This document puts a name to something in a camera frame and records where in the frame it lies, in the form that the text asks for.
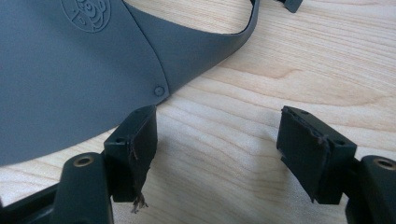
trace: gray plastic part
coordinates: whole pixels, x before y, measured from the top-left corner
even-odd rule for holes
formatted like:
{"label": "gray plastic part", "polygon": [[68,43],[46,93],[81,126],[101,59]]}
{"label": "gray plastic part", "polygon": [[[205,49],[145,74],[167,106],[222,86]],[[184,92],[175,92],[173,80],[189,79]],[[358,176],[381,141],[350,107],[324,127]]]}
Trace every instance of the gray plastic part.
{"label": "gray plastic part", "polygon": [[1,0],[0,165],[115,127],[221,62],[250,37],[211,34],[121,0]]}

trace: wooden table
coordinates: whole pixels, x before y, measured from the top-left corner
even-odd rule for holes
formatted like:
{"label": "wooden table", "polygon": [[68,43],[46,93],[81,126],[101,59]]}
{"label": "wooden table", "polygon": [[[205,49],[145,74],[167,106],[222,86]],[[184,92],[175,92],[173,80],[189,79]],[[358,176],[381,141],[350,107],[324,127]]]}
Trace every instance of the wooden table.
{"label": "wooden table", "polygon": [[[201,30],[241,31],[248,0],[128,0]],[[143,188],[149,208],[113,204],[116,223],[346,223],[340,205],[311,203],[280,161],[280,109],[327,122],[356,157],[396,160],[396,2],[304,0],[296,14],[262,0],[253,36],[158,107],[158,150]],[[43,158],[0,168],[10,204],[59,180],[63,163],[103,149],[112,130]]]}

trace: metal grommet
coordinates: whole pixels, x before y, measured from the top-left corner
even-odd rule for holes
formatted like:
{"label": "metal grommet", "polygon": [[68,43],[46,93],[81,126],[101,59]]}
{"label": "metal grommet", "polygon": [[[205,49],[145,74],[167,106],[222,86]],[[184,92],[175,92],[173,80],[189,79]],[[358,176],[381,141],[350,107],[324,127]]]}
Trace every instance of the metal grommet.
{"label": "metal grommet", "polygon": [[385,159],[374,159],[375,164],[377,164],[379,167],[391,170],[391,171],[396,171],[396,164],[393,161],[388,161]]}
{"label": "metal grommet", "polygon": [[83,156],[83,157],[76,159],[73,162],[73,165],[76,167],[82,167],[82,166],[86,166],[86,165],[93,163],[93,161],[94,161],[94,158],[92,156]]}

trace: black plastic bracket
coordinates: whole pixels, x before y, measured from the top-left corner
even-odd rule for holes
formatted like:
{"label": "black plastic bracket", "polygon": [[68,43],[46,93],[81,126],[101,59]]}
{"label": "black plastic bracket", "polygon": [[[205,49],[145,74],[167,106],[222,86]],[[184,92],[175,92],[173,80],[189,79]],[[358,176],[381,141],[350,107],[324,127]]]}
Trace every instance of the black plastic bracket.
{"label": "black plastic bracket", "polygon": [[396,161],[356,160],[356,144],[290,106],[282,109],[276,147],[312,202],[339,204],[345,193],[348,223],[396,223]]}
{"label": "black plastic bracket", "polygon": [[58,184],[0,207],[0,223],[113,223],[114,202],[147,205],[141,192],[157,150],[155,105],[133,113],[105,141],[102,154],[64,164]]}

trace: embossed emblem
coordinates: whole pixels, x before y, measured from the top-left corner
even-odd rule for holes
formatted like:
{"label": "embossed emblem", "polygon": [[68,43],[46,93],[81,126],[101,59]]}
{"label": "embossed emblem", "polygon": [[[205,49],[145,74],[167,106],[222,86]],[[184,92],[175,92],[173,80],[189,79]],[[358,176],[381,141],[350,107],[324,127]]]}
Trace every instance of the embossed emblem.
{"label": "embossed emblem", "polygon": [[61,0],[64,13],[78,29],[95,33],[110,20],[109,0]]}

